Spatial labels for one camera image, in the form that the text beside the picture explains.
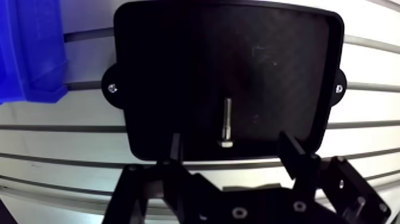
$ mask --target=blue storage bin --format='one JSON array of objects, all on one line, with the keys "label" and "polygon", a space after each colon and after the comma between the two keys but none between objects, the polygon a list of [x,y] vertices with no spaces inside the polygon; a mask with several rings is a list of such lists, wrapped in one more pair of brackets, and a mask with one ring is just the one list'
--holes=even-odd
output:
[{"label": "blue storage bin", "polygon": [[0,104],[57,102],[65,62],[59,0],[0,0]]}]

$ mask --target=bolt head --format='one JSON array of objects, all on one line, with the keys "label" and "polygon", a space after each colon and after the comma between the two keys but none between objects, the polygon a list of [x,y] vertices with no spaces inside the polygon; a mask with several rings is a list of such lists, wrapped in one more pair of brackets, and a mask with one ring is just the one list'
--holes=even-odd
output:
[{"label": "bolt head", "polygon": [[110,92],[110,93],[115,93],[115,92],[117,92],[118,91],[118,89],[117,89],[117,86],[115,85],[115,84],[110,84],[110,85],[108,85],[108,91]]},{"label": "bolt head", "polygon": [[343,86],[342,86],[342,85],[337,85],[337,86],[336,86],[335,92],[336,92],[337,94],[343,92]]},{"label": "bolt head", "polygon": [[232,148],[233,147],[233,142],[232,141],[220,141],[220,142],[218,142],[218,144],[222,148]]}]

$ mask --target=white slatwall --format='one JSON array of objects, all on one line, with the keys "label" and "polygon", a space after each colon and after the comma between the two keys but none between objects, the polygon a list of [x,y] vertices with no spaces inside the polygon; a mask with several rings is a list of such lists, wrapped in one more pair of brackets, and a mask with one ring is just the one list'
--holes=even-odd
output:
[{"label": "white slatwall", "polygon": [[[128,0],[60,0],[64,33],[108,28],[115,10]],[[400,46],[400,13],[365,0],[279,0],[332,10],[345,22],[345,34]],[[115,63],[114,38],[97,38],[65,44],[68,67],[65,82],[99,81]],[[344,44],[341,69],[349,82],[400,86],[400,55],[378,49]],[[333,107],[329,122],[367,122],[400,120],[400,94],[348,90]],[[100,90],[69,92],[58,104],[17,102],[0,106],[1,125],[124,126],[123,112],[109,105]],[[370,127],[327,130],[318,154],[322,157],[350,155],[400,148],[400,127]],[[129,150],[124,133],[71,133],[0,130],[0,153],[30,155],[65,160],[107,163],[144,163]],[[363,176],[379,175],[400,169],[400,153],[351,160]],[[264,159],[258,161],[278,161]],[[121,170],[64,166],[0,158],[0,175],[72,188],[113,191]],[[202,171],[218,187],[258,186],[292,181],[282,167],[251,170]],[[371,181],[374,186],[400,179],[400,175]],[[51,190],[0,179],[0,185],[62,197],[107,200],[108,197]],[[400,209],[391,197],[382,197]]]}]

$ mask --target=metal bolt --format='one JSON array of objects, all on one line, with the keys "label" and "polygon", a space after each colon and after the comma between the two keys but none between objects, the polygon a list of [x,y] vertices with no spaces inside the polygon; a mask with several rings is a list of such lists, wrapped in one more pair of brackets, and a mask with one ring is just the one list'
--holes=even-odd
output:
[{"label": "metal bolt", "polygon": [[115,92],[117,92],[118,91],[118,89],[117,89],[117,86],[115,85],[115,84],[110,84],[110,85],[108,85],[108,91],[110,92],[110,93],[115,93]]},{"label": "metal bolt", "polygon": [[379,209],[380,209],[382,212],[386,212],[386,211],[388,210],[388,207],[387,207],[385,204],[380,203],[380,204],[379,204]]},{"label": "metal bolt", "polygon": [[343,180],[340,180],[339,182],[339,188],[343,189],[343,187],[345,186],[345,182]]},{"label": "metal bolt", "polygon": [[343,86],[342,85],[337,85],[336,86],[336,93],[339,94],[341,92],[343,92]]},{"label": "metal bolt", "polygon": [[305,212],[307,209],[307,205],[302,201],[296,201],[293,204],[293,209],[295,210],[295,212]]},{"label": "metal bolt", "polygon": [[343,157],[341,157],[341,156],[338,156],[337,160],[339,160],[339,162],[344,162],[345,161],[345,159]]},{"label": "metal bolt", "polygon": [[236,207],[232,210],[232,216],[235,219],[245,219],[247,214],[247,210],[243,207]]},{"label": "metal bolt", "polygon": [[233,142],[230,140],[231,127],[230,127],[230,116],[232,113],[232,99],[226,98],[224,102],[224,123],[222,127],[222,140],[218,143],[222,148],[231,148]]}]

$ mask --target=mounting screw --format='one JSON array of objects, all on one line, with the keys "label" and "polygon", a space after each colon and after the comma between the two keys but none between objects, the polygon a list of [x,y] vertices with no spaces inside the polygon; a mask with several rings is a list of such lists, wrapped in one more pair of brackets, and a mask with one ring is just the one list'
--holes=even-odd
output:
[{"label": "mounting screw", "polygon": [[115,92],[117,92],[118,91],[118,89],[117,89],[117,86],[115,85],[115,84],[110,84],[110,85],[108,85],[108,91],[110,92],[110,93],[115,93]]},{"label": "mounting screw", "polygon": [[232,210],[232,216],[235,219],[245,219],[247,214],[247,210],[243,207],[236,207]]},{"label": "mounting screw", "polygon": [[295,210],[295,212],[305,212],[307,209],[307,205],[302,201],[296,201],[293,204],[293,209]]},{"label": "mounting screw", "polygon": [[388,210],[388,207],[387,207],[385,204],[380,203],[380,204],[379,204],[379,209],[380,209],[382,212],[386,212],[386,211]]},{"label": "mounting screw", "polygon": [[339,162],[341,162],[341,163],[345,161],[345,159],[342,156],[338,156],[337,160],[339,160]]},{"label": "mounting screw", "polygon": [[336,86],[336,93],[339,94],[341,92],[343,92],[343,86],[342,85],[337,85]]}]

